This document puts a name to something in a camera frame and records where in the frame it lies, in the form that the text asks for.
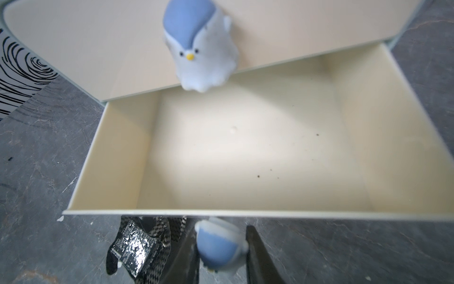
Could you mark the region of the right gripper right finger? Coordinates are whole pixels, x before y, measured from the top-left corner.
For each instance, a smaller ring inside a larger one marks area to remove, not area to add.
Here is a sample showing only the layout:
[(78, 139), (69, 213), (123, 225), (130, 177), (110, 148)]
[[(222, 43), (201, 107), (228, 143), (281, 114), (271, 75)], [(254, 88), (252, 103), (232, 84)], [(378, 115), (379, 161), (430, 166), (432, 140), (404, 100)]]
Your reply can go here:
[(248, 284), (284, 284), (285, 281), (276, 269), (265, 244), (254, 226), (247, 226), (246, 240), (249, 244), (247, 254)]

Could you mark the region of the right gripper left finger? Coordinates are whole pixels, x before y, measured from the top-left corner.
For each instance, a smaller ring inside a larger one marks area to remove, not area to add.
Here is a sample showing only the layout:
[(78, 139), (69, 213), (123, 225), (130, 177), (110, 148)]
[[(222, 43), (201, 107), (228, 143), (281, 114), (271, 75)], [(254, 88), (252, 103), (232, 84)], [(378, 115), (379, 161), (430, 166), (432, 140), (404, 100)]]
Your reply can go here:
[(160, 284), (198, 284), (200, 257), (196, 244), (196, 232), (192, 228), (182, 246), (159, 281)]

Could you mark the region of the cream drawer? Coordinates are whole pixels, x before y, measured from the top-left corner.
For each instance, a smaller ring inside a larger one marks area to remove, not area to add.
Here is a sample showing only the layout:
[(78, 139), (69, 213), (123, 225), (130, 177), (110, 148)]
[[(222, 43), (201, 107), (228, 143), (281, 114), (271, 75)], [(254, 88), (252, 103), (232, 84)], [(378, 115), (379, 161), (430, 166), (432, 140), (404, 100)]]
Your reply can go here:
[(66, 213), (452, 220), (454, 160), (370, 44), (108, 102)]
[[(394, 38), (421, 1), (218, 1), (239, 70)], [(25, 47), (98, 101), (178, 83), (164, 43), (166, 1), (2, 1)]]

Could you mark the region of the light blue drawer cabinet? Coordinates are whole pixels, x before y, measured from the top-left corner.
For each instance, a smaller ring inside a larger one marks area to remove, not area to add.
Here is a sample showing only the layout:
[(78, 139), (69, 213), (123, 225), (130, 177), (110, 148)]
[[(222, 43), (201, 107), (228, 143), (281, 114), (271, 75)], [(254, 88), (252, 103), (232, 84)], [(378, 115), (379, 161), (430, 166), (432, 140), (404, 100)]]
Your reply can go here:
[(98, 101), (397, 36), (421, 1), (10, 1), (8, 31)]

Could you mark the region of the cream top drawer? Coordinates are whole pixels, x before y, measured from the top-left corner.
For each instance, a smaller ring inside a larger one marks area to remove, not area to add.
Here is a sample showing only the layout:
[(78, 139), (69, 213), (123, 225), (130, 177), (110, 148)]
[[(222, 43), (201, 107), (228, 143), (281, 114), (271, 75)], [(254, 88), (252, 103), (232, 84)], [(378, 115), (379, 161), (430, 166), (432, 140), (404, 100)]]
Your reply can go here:
[[(239, 70), (394, 38), (421, 1), (218, 1)], [(178, 83), (164, 43), (166, 1), (2, 1), (25, 47), (98, 101)]]

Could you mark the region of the black cookie pack left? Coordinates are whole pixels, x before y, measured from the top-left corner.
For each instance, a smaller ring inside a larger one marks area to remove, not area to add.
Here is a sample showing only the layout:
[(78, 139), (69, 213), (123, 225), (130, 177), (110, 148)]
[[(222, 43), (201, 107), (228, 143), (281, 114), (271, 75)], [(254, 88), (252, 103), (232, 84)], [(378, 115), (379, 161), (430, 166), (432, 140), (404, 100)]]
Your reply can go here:
[(115, 240), (106, 254), (106, 273), (122, 264), (136, 284), (157, 284), (186, 228), (186, 217), (123, 215)]

